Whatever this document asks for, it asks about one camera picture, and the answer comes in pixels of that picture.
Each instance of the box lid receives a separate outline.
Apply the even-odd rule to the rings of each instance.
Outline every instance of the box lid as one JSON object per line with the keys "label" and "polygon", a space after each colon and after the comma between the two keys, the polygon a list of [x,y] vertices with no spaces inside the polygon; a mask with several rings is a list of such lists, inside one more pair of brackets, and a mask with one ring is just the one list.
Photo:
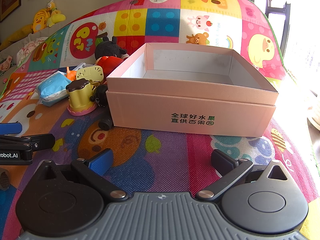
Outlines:
{"label": "box lid", "polygon": [[233,49],[146,43],[108,77],[112,92],[274,105],[278,92]]}

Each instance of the red toy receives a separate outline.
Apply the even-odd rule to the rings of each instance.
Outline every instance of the red toy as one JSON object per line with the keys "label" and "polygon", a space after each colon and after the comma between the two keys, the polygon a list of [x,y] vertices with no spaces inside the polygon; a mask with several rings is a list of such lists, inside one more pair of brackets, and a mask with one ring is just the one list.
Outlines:
{"label": "red toy", "polygon": [[121,63],[123,59],[114,56],[103,56],[97,59],[96,65],[101,66],[103,70],[103,76],[106,78],[112,71],[114,71]]}

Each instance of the colorful patterned mat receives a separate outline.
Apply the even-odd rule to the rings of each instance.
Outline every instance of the colorful patterned mat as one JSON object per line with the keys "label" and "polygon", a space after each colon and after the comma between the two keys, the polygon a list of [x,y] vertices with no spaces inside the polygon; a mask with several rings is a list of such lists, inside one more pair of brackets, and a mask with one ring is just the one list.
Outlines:
{"label": "colorful patterned mat", "polygon": [[[38,82],[59,67],[95,62],[97,35],[117,36],[131,54],[145,42],[181,42],[233,48],[277,88],[286,78],[273,30],[265,15],[248,0],[125,0],[93,11],[63,27],[40,44],[11,75],[0,101],[0,122],[19,121],[17,135],[52,133],[55,146],[34,154],[30,166],[6,166],[11,186],[0,191],[0,239],[16,239],[21,226],[15,204],[44,159],[57,164],[90,158],[104,148],[114,152],[114,164],[104,177],[130,194],[134,191],[191,191],[219,179],[210,165],[212,149],[255,164],[278,159],[287,167],[310,205],[303,234],[317,239],[320,179],[312,159],[310,138],[298,147],[278,123],[271,120],[261,138],[183,134],[114,127],[99,129],[103,109],[71,116],[65,99],[52,107],[38,105]],[[303,124],[297,131],[308,135]]]}

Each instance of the pink checkered pattern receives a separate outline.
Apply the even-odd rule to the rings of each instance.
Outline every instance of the pink checkered pattern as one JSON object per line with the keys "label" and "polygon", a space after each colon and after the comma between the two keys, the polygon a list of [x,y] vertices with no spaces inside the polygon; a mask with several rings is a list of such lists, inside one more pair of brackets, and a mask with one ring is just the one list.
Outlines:
{"label": "pink checkered pattern", "polygon": [[10,92],[10,94],[3,100],[22,100],[27,94],[36,88],[36,85],[48,76],[56,72],[56,69],[40,70],[29,72],[19,82],[19,84]]}

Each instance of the pink cardboard box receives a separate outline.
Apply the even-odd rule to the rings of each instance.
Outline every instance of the pink cardboard box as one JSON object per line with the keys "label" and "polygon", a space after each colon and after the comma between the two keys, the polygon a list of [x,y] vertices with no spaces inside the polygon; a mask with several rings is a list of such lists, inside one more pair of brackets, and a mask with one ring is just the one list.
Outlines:
{"label": "pink cardboard box", "polygon": [[278,92],[232,49],[146,43],[108,77],[115,126],[262,136]]}

